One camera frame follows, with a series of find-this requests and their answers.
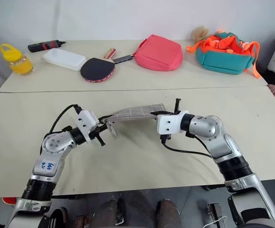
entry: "yellow cap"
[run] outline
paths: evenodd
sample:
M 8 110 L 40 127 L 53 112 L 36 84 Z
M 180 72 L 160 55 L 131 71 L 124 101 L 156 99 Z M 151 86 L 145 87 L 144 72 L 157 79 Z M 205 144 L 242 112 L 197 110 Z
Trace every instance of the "yellow cap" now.
M 21 51 L 15 49 L 12 45 L 9 44 L 1 44 L 0 51 L 3 53 L 3 58 L 8 62 L 17 61 L 22 57 Z

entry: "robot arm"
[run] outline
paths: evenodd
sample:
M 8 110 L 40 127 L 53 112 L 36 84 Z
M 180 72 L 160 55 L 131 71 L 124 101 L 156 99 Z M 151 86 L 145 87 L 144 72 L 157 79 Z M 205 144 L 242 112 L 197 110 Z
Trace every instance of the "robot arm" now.
M 99 133 L 107 129 L 106 126 L 98 127 L 99 121 L 93 112 L 81 110 L 80 107 L 77 112 L 76 128 L 50 134 L 43 140 L 42 153 L 6 228 L 26 227 L 26 224 L 47 227 L 48 219 L 43 214 L 49 211 L 53 190 L 61 176 L 66 156 L 77 145 L 89 143 L 94 138 L 104 145 Z
M 261 218 L 275 221 L 273 202 L 218 117 L 194 116 L 188 111 L 162 114 L 157 116 L 157 132 L 160 135 L 186 132 L 187 137 L 198 137 L 203 142 L 218 165 L 228 191 L 235 193 L 228 202 L 237 225 Z
M 234 139 L 224 132 L 222 121 L 216 116 L 194 116 L 188 111 L 178 111 L 179 100 L 174 113 L 153 113 L 156 115 L 157 132 L 167 140 L 170 134 L 186 132 L 187 137 L 198 137 L 206 147 L 221 174 L 229 192 L 234 193 L 228 202 L 237 225 L 254 219 L 275 221 L 275 206 L 245 161 Z M 98 126 L 95 115 L 76 109 L 77 127 L 48 135 L 42 143 L 42 153 L 35 163 L 27 187 L 17 201 L 6 228 L 47 227 L 48 219 L 43 216 L 51 205 L 53 190 L 60 178 L 64 160 L 69 152 L 84 142 L 97 138 L 104 145 L 99 133 L 107 129 Z

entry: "person's leg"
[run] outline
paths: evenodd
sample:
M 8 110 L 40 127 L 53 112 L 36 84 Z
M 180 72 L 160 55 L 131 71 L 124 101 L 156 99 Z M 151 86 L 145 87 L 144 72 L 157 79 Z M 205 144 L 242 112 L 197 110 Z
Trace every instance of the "person's leg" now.
M 163 199 L 157 210 L 157 228 L 182 228 L 179 210 L 171 200 Z
M 117 201 L 112 199 L 103 204 L 93 215 L 90 222 L 90 228 L 115 227 L 116 213 Z

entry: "table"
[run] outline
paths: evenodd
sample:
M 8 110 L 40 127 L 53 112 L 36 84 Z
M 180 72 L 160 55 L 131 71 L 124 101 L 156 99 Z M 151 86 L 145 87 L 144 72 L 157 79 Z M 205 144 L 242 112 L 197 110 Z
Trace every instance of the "table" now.
M 97 117 L 128 106 L 164 103 L 173 110 L 217 115 L 262 180 L 275 179 L 275 98 L 266 86 L 0 94 L 0 197 L 20 196 L 39 155 L 42 138 L 69 104 L 93 110 Z M 57 129 L 75 126 L 74 111 Z M 163 148 L 154 120 L 116 126 L 120 138 L 103 132 L 105 147 L 82 144 L 66 158 L 55 195 L 221 184 L 223 178 L 208 157 Z M 205 152 L 184 134 L 172 136 L 173 148 Z
M 114 58 L 132 54 L 141 40 L 69 41 L 61 49 L 90 57 L 103 57 L 111 47 L 117 49 Z M 79 71 L 46 63 L 42 56 L 46 51 L 27 53 L 36 71 L 29 76 L 11 74 L 0 88 L 2 93 L 52 92 L 52 91 L 107 91 L 107 90 L 153 90 L 182 88 L 214 88 L 265 86 L 263 79 L 249 73 L 228 75 L 203 69 L 194 54 L 186 51 L 191 43 L 177 41 L 182 45 L 184 61 L 175 71 L 158 72 L 142 68 L 134 60 L 116 65 L 113 76 L 101 83 L 88 83 Z

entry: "black shoe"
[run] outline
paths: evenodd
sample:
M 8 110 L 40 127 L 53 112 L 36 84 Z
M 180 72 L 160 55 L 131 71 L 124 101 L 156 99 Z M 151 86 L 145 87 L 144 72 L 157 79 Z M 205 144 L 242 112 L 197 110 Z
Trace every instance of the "black shoe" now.
M 126 224 L 126 206 L 123 199 L 117 201 L 117 213 L 115 225 L 124 226 Z
M 65 208 L 59 208 L 54 210 L 50 217 L 50 222 L 47 228 L 67 228 L 68 215 Z

